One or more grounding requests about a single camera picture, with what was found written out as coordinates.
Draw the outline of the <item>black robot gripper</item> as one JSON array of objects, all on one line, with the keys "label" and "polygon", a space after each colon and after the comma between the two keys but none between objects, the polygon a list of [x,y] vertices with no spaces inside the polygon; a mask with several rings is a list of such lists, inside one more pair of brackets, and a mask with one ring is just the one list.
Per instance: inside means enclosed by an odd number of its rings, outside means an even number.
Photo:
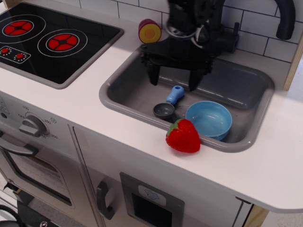
[{"label": "black robot gripper", "polygon": [[147,67],[149,81],[156,86],[159,80],[160,67],[171,67],[191,70],[189,75],[189,91],[194,91],[205,74],[212,71],[214,56],[191,40],[196,28],[188,33],[167,23],[169,36],[162,41],[141,46],[142,63]]}]

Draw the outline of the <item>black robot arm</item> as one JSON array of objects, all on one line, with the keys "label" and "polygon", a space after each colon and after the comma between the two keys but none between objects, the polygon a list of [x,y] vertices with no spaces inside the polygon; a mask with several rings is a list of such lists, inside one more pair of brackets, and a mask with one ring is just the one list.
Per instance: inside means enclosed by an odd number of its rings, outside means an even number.
[{"label": "black robot arm", "polygon": [[221,53],[218,41],[224,34],[221,24],[222,0],[170,0],[166,23],[168,38],[143,44],[141,61],[149,80],[158,84],[160,68],[190,72],[188,87],[195,90],[204,75],[211,73],[213,61]]}]

